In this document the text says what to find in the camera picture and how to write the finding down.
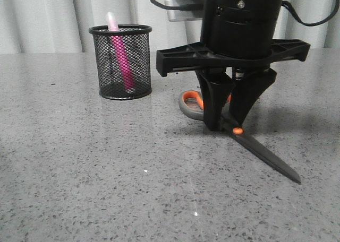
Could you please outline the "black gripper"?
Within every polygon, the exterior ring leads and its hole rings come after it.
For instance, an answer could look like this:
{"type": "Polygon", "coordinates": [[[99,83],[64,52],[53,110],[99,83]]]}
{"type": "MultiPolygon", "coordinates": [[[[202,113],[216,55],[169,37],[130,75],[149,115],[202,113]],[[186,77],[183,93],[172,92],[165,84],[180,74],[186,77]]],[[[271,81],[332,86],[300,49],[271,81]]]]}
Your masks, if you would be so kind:
{"type": "Polygon", "coordinates": [[[211,131],[219,129],[231,93],[230,114],[241,127],[256,100],[276,80],[274,70],[260,67],[292,59],[303,62],[310,44],[273,38],[282,0],[190,1],[194,3],[186,10],[202,12],[200,41],[157,51],[156,70],[161,76],[196,70],[203,122],[211,131]],[[222,67],[240,67],[232,69],[235,87],[222,67]]]}

